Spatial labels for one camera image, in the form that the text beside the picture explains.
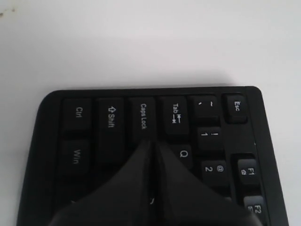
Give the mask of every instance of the white surface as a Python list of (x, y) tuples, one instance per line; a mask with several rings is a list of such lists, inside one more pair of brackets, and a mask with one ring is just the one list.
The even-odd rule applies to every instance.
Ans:
[(219, 84), (262, 90), (290, 225), (300, 224), (301, 1), (0, 0), (1, 12), (1, 226), (16, 224), (50, 91)]

